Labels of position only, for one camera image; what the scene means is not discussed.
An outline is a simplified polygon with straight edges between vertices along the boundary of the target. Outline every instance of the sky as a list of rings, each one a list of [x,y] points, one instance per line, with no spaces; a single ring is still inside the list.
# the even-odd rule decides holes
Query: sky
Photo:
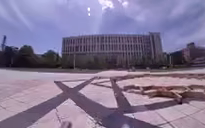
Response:
[[[205,46],[205,0],[0,0],[0,44],[61,52],[62,38],[160,32],[165,52]]]

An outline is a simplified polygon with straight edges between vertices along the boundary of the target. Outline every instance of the building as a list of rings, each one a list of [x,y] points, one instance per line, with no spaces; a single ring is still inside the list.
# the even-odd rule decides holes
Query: building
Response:
[[[116,68],[163,60],[160,33],[87,35],[63,38],[64,68]]]
[[[191,63],[196,58],[205,57],[205,47],[196,46],[194,42],[189,43],[183,49],[183,55],[186,62]]]

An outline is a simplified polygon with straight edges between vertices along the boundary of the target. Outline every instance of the distant building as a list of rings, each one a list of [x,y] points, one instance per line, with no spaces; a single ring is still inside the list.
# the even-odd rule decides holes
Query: distant building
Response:
[[[182,51],[184,59],[188,63],[191,63],[196,58],[205,57],[205,47],[196,46],[193,42],[189,43]]]
[[[161,62],[160,33],[110,34],[63,38],[63,67],[131,67]]]

